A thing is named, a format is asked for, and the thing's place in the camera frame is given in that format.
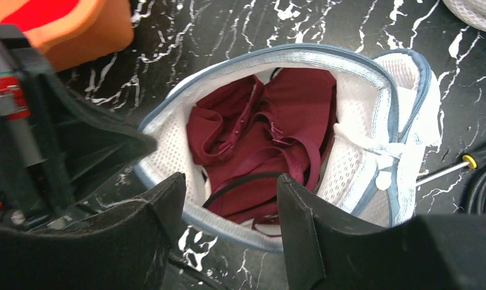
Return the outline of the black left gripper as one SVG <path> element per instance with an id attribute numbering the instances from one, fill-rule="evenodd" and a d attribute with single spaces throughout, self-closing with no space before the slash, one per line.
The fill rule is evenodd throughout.
<path id="1" fill-rule="evenodd" d="M 67 208 L 67 174 L 79 201 L 155 149 L 152 137 L 68 89 L 20 29 L 0 25 L 0 213 L 50 224 Z"/>

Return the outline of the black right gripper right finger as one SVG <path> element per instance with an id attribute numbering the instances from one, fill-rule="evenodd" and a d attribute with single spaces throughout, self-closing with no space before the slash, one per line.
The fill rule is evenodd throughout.
<path id="1" fill-rule="evenodd" d="M 277 198 L 290 289 L 486 289 L 486 216 L 420 215 L 385 228 L 288 175 Z"/>

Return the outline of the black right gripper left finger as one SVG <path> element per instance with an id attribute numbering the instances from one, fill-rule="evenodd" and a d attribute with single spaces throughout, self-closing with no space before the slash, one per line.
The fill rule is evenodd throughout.
<path id="1" fill-rule="evenodd" d="M 63 230 L 0 227 L 0 289 L 160 289 L 179 237 L 183 173 Z"/>

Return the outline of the maroon bra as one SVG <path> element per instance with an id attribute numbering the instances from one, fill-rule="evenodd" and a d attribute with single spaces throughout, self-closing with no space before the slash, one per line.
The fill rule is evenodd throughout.
<path id="1" fill-rule="evenodd" d="M 286 173 L 317 186 L 335 112 L 336 79 L 312 68 L 277 68 L 268 82 L 247 76 L 198 101 L 186 129 L 211 185 L 203 207 L 276 237 L 277 179 Z"/>

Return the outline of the white mesh bag blue trim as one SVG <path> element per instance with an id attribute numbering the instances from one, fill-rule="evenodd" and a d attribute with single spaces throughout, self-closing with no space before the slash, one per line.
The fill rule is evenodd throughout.
<path id="1" fill-rule="evenodd" d="M 298 43 L 247 53 L 181 81 L 140 124 L 157 142 L 135 167 L 152 187 L 174 172 L 186 178 L 185 222 L 247 248 L 283 251 L 282 234 L 268 236 L 205 209 L 211 195 L 205 169 L 194 163 L 187 138 L 192 108 L 216 89 L 255 75 L 268 82 L 277 68 L 329 71 L 336 79 L 336 121 L 317 186 L 310 190 L 343 211 L 383 227 L 410 219 L 425 150 L 439 146 L 439 84 L 427 59 L 399 48 L 366 57 L 340 47 Z"/>

